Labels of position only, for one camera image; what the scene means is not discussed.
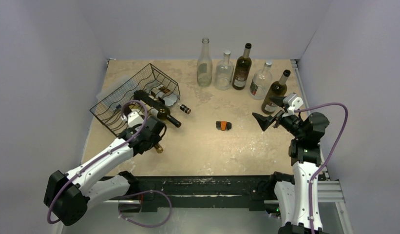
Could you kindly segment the dark bottle grey foil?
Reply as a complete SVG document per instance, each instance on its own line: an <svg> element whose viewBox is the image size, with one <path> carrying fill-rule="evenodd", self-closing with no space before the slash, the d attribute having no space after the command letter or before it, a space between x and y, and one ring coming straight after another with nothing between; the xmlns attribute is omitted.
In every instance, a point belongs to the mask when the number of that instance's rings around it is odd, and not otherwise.
<svg viewBox="0 0 400 234"><path fill-rule="evenodd" d="M277 109L278 106L270 98L284 96L284 94L287 92L286 82L290 74L290 70L284 70L281 78L271 84L261 106L263 113L270 115Z"/></svg>

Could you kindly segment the red wine bottle gold foil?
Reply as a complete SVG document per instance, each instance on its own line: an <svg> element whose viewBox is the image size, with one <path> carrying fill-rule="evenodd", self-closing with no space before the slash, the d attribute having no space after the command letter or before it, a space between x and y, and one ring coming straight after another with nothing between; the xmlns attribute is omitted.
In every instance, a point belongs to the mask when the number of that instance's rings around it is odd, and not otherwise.
<svg viewBox="0 0 400 234"><path fill-rule="evenodd" d="M155 150L156 150L156 152L158 153L158 154L161 154L161 153L163 153L163 151L164 151L164 149L163 149L163 147L158 143L158 144L155 144L154 145L154 148L155 148Z"/></svg>

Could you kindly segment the dark bottle black cap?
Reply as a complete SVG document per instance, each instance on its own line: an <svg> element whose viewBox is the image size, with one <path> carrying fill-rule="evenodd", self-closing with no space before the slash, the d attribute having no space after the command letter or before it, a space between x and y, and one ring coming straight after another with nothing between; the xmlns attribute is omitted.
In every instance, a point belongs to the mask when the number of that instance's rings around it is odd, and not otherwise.
<svg viewBox="0 0 400 234"><path fill-rule="evenodd" d="M177 128L181 127L182 123L171 115L169 107L167 107L162 102L155 100L147 92L143 90L137 90L134 92L134 98L136 100L143 101L144 103L152 107L153 110L152 115L156 116L161 120L168 120L171 124L173 124Z"/></svg>

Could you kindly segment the clear bottle black cap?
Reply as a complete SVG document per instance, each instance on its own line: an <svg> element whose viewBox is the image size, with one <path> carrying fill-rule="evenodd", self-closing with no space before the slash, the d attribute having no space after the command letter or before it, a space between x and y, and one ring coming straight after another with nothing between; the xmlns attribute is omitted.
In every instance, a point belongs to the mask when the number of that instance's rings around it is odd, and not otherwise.
<svg viewBox="0 0 400 234"><path fill-rule="evenodd" d="M180 96L175 94L164 85L153 87L150 91L150 94L168 107L177 105L178 108L185 114L189 115L191 113L191 109L180 102Z"/></svg>

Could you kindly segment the dark green bottle silver foil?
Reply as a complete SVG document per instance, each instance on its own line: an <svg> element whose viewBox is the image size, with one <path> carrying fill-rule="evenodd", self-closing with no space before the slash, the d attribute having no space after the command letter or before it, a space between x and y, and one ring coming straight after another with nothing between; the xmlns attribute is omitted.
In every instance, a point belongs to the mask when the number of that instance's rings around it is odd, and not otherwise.
<svg viewBox="0 0 400 234"><path fill-rule="evenodd" d="M246 86L247 78L252 65L252 60L249 57L251 48L252 44L246 43L243 55L240 56L236 62L232 81L232 86L236 90L242 90Z"/></svg>

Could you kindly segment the clear round bottle silver cap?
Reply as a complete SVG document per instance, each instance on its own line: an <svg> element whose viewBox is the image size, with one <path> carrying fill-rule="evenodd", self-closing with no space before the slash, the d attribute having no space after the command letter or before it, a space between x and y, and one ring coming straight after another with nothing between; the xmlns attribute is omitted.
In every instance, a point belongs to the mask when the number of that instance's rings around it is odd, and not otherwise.
<svg viewBox="0 0 400 234"><path fill-rule="evenodd" d="M225 50L223 59L217 63L215 86L218 90L227 90L231 86L234 65L230 60L231 50Z"/></svg>

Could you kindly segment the tall clear bottle no cap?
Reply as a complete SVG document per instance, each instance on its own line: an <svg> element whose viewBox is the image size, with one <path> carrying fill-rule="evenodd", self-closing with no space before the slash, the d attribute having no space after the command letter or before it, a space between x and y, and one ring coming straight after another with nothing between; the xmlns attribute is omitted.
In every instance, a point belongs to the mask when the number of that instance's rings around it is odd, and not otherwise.
<svg viewBox="0 0 400 234"><path fill-rule="evenodd" d="M209 50L209 38L202 38L200 57L197 60L197 84L200 87L208 87L212 81L212 59Z"/></svg>

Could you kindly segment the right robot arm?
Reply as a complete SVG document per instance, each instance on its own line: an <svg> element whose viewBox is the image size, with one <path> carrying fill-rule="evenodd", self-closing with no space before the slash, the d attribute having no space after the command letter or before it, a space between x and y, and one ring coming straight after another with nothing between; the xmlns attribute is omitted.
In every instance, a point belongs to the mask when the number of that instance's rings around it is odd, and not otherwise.
<svg viewBox="0 0 400 234"><path fill-rule="evenodd" d="M303 100L292 93L286 97L270 97L281 110L275 116L252 115L265 131L270 125L282 126L294 136L288 154L294 182L274 180L267 184L267 193L279 201L282 226L280 234L321 234L323 224L319 212L318 178L321 171L320 140L329 125L327 117L314 112L305 120L295 115Z"/></svg>

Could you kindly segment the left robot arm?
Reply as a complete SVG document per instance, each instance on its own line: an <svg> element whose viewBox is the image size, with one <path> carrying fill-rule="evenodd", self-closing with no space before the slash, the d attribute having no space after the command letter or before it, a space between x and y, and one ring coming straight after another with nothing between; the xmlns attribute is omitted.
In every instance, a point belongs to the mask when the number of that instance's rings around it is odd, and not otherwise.
<svg viewBox="0 0 400 234"><path fill-rule="evenodd" d="M103 201L115 197L142 198L146 194L140 190L138 179L127 171L102 180L119 164L152 149L167 129L163 121L152 116L131 113L126 120L128 128L102 152L66 173L57 170L49 176L44 195L49 224L62 222L70 226Z"/></svg>

